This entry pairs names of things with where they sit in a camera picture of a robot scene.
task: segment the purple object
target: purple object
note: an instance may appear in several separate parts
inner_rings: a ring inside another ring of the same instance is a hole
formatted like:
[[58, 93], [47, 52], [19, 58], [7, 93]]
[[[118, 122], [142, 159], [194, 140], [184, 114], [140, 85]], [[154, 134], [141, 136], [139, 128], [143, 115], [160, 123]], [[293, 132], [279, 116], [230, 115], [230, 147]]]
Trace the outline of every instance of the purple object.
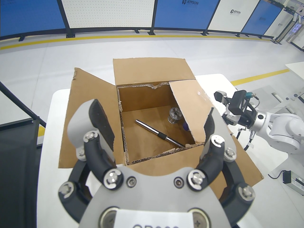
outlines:
[[183, 123], [183, 128], [184, 130], [189, 131], [189, 126], [186, 122]]

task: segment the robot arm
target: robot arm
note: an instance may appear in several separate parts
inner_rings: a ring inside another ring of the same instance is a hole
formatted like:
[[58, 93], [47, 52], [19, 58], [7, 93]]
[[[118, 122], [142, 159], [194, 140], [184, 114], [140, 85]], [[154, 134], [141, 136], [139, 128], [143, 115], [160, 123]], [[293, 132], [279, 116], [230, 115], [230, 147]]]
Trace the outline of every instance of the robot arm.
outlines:
[[215, 99], [226, 106], [223, 119], [227, 124], [247, 127], [279, 151], [292, 155], [304, 153], [304, 145], [301, 143], [304, 139], [304, 122], [299, 116], [255, 110], [249, 103], [255, 95], [250, 96], [245, 90], [236, 91], [232, 99], [225, 95], [222, 91], [214, 93]]

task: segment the white table surface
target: white table surface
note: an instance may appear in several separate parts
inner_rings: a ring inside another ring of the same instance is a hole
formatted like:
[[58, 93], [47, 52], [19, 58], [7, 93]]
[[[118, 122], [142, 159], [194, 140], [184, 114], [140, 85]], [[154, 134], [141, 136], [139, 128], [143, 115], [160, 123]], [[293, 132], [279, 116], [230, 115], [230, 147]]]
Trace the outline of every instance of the white table surface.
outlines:
[[[236, 89], [221, 74], [196, 76], [196, 79], [222, 114], [225, 111], [225, 107], [214, 100], [213, 93], [217, 90], [222, 90], [227, 92], [229, 97], [232, 97]], [[38, 228], [78, 227], [78, 224], [67, 214], [58, 197], [60, 185], [67, 181], [72, 171], [72, 169], [58, 168], [69, 91], [69, 89], [64, 89], [55, 92], [50, 105], [39, 169], [37, 193]], [[235, 134], [237, 133], [237, 127], [233, 126], [231, 129]], [[248, 139], [249, 134], [246, 137], [243, 132], [240, 136], [240, 142], [243, 147], [247, 144]], [[258, 137], [255, 137], [254, 141], [257, 141], [256, 143], [253, 142], [254, 148], [249, 148], [247, 152], [262, 173], [268, 173], [286, 159], [283, 154], [277, 153], [278, 151], [269, 147], [265, 141], [259, 141]], [[94, 195], [100, 186], [100, 182], [90, 174], [87, 186], [91, 194]], [[295, 202], [299, 206], [304, 206], [303, 199], [299, 200], [298, 196], [294, 195], [293, 192], [287, 194], [286, 187], [281, 185], [278, 180], [273, 180], [269, 177], [256, 184], [254, 186], [256, 199], [249, 212], [239, 222], [239, 225], [242, 228], [304, 227], [303, 217], [301, 217], [295, 207]]]
[[285, 66], [304, 80], [304, 62], [286, 64]]

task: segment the cardboard box flap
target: cardboard box flap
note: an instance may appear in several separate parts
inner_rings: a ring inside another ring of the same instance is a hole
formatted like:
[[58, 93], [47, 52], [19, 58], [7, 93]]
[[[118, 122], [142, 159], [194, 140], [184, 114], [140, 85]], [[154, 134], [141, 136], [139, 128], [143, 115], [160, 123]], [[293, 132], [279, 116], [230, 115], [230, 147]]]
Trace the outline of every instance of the cardboard box flap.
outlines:
[[[246, 151], [242, 148], [238, 140], [233, 137], [237, 148], [237, 165], [239, 166], [244, 180], [251, 187], [263, 179], [261, 172], [252, 162]], [[170, 154], [168, 156], [150, 159], [138, 164], [128, 165], [134, 171], [148, 176], [163, 176], [174, 173], [175, 171], [191, 167], [196, 168], [200, 161], [204, 146], [194, 147], [185, 151]], [[211, 183], [210, 187], [219, 199], [227, 186], [223, 173], [221, 172]]]
[[205, 142], [204, 125], [213, 107], [209, 97], [197, 80], [175, 81], [169, 84], [195, 143]]
[[80, 68], [75, 68], [64, 122], [59, 168], [73, 168], [77, 161], [75, 147], [67, 136], [67, 125], [78, 107], [91, 99], [98, 99], [101, 103], [114, 132], [114, 157], [116, 163], [123, 164], [125, 161], [116, 86]]
[[115, 84], [145, 84], [195, 79], [185, 59], [128, 58], [113, 59]]

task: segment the screw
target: screw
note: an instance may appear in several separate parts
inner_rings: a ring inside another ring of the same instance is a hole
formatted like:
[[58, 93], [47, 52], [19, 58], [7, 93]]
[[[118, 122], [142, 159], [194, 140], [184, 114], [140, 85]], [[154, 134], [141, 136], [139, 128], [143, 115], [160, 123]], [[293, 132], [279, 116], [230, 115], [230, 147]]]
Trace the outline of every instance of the screw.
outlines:
[[190, 171], [187, 176], [187, 182], [189, 187], [191, 187], [191, 189], [195, 191], [202, 190], [201, 184], [203, 183], [204, 178], [206, 178], [206, 176], [202, 171], [198, 169]]
[[127, 183], [127, 186], [129, 188], [133, 188], [135, 185], [136, 185], [136, 178], [135, 177], [128, 177], [126, 183]]
[[74, 184], [72, 182], [65, 182], [63, 183], [60, 187], [59, 187], [59, 190], [58, 190], [62, 195], [63, 197], [66, 199], [68, 198], [74, 191]]
[[66, 194], [68, 194], [68, 193], [71, 192], [71, 189], [72, 189], [72, 188], [69, 187], [68, 184], [66, 184], [66, 185], [62, 186], [62, 188], [60, 189], [60, 192], [61, 192], [63, 195], [66, 195]]
[[88, 140], [90, 140], [91, 138], [94, 137], [94, 132], [87, 133], [87, 134], [85, 135], [85, 137], [86, 137]]
[[225, 153], [227, 154], [227, 156], [229, 157], [233, 157], [235, 155], [235, 152], [232, 149], [227, 149], [225, 151]]
[[180, 177], [176, 177], [174, 179], [174, 186], [178, 189], [181, 189], [184, 187], [184, 180]]
[[109, 177], [107, 178], [107, 182], [109, 184], [116, 183], [118, 179], [118, 175], [115, 172], [109, 173]]
[[224, 138], [222, 138], [221, 136], [219, 136], [219, 135], [213, 135], [212, 137], [211, 137], [211, 142], [215, 145], [215, 146], [217, 146], [217, 147], [221, 147], [222, 146], [222, 144], [225, 142], [225, 139]]
[[115, 189], [117, 187], [116, 183], [118, 182], [119, 175], [121, 175], [120, 170], [118, 169], [109, 170], [103, 178], [103, 185], [108, 189]]
[[252, 189], [252, 187], [250, 186], [245, 186], [245, 187], [239, 187], [239, 194], [242, 197], [242, 199], [246, 200], [246, 201], [252, 201], [255, 198], [255, 193], [254, 190]]
[[105, 210], [100, 216], [100, 227], [101, 228], [113, 228], [115, 224], [117, 207], [110, 207]]
[[192, 178], [192, 182], [197, 184], [197, 185], [200, 185], [203, 182], [203, 177], [198, 173], [194, 173], [193, 178]]
[[85, 155], [84, 149], [81, 149], [81, 151], [79, 151], [79, 155], [80, 155], [81, 157]]
[[193, 215], [194, 228], [210, 228], [210, 221], [207, 215], [200, 209], [191, 209], [188, 212]]
[[237, 154], [231, 148], [225, 150], [224, 157], [229, 161], [234, 161], [237, 158]]
[[85, 143], [87, 143], [89, 140], [92, 140], [93, 138], [96, 138], [97, 136], [98, 136], [98, 132], [95, 130], [91, 130], [83, 136], [83, 141]]

